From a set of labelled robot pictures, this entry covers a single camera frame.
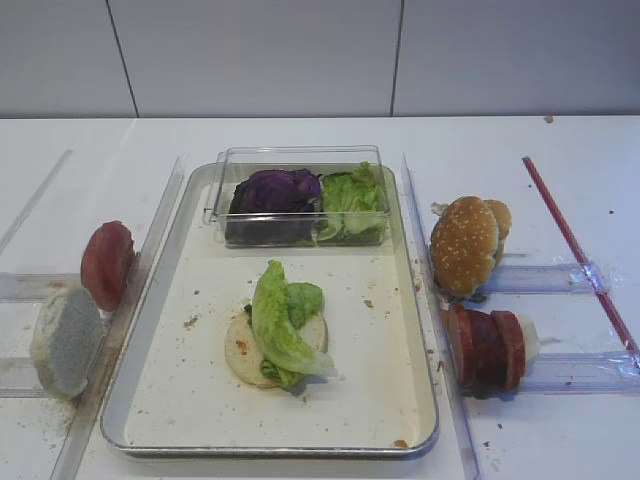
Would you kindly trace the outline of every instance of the top bun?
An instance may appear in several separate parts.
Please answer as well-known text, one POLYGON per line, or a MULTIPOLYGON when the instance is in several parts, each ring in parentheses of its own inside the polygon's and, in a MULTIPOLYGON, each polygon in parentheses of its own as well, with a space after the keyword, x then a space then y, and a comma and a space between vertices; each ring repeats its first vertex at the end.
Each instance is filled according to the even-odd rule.
POLYGON ((455 297, 473 294, 500 262, 510 228, 511 214, 500 201, 470 196, 449 205, 431 233, 438 285, 455 297))

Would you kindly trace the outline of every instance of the salami slice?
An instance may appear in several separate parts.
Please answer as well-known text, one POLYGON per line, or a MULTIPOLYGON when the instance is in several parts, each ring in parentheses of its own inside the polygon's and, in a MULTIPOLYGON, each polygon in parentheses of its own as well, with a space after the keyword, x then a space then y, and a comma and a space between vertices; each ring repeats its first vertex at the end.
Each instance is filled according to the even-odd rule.
POLYGON ((93 233, 82 256, 80 280, 101 309, 111 312, 118 307, 134 260, 131 232, 119 221, 93 233))
POLYGON ((508 392, 518 388, 520 378, 524 376, 526 367, 524 334, 518 318, 511 312, 493 311, 491 318, 498 327, 507 350, 507 375, 502 389, 508 392))
POLYGON ((458 383, 469 387, 475 381, 476 355, 473 346, 471 321, 466 310, 460 304, 449 307, 449 342, 453 349, 458 383))
POLYGON ((467 310, 473 332, 478 387, 502 387, 507 378, 507 349, 491 316, 467 310))

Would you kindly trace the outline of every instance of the red cabbage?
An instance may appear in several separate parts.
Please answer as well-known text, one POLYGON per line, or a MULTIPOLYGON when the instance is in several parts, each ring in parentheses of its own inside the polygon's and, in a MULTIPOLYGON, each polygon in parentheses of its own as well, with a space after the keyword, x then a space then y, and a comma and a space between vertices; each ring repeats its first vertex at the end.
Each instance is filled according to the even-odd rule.
MULTIPOLYGON (((318 177, 307 169, 261 170, 240 183, 229 207, 231 214, 313 212, 313 201, 322 188, 318 177)), ((304 216, 286 216, 286 220, 251 221, 230 219, 227 242, 260 245, 310 241, 313 221, 304 216)))

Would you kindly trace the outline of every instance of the metal tray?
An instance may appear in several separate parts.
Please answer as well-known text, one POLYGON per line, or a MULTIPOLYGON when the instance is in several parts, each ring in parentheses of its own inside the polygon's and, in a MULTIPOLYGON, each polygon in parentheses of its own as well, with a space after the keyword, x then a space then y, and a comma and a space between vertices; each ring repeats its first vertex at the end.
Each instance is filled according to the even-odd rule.
POLYGON ((392 172, 390 235, 379 246, 229 249, 203 222, 214 169, 192 174, 133 319, 101 416, 106 440, 133 456, 426 453, 438 411, 392 172), (289 281, 323 288, 340 373, 297 396, 245 385, 224 360, 228 322, 272 258, 289 281))

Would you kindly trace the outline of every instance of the sandwich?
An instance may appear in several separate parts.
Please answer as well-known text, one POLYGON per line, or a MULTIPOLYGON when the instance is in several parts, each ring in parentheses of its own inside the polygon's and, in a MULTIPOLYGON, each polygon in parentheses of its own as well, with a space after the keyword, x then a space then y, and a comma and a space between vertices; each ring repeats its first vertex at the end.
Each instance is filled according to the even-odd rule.
POLYGON ((500 263, 511 214, 498 200, 473 196, 460 197, 441 212, 431 232, 435 280, 451 297, 469 297, 500 263))
POLYGON ((320 287, 287 283, 282 264, 270 261, 252 304, 227 329, 225 359, 233 373, 259 388, 290 389, 306 375, 331 371, 323 302, 320 287))

